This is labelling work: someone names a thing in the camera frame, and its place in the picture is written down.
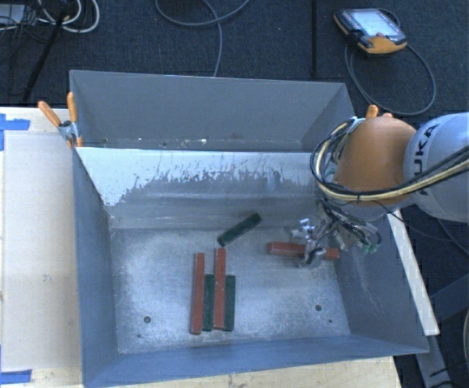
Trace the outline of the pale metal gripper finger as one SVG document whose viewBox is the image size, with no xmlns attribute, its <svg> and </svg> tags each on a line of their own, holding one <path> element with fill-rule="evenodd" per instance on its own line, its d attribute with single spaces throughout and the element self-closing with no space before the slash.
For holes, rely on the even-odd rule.
<svg viewBox="0 0 469 388">
<path fill-rule="evenodd" d="M 318 268 L 324 261 L 327 250 L 322 247 L 315 248 L 314 250 L 307 251 L 303 257 L 298 261 L 299 268 L 315 269 Z"/>
<path fill-rule="evenodd" d="M 305 217 L 296 223 L 290 231 L 290 239 L 295 242 L 309 242 L 315 239 L 315 223 Z"/>
</svg>

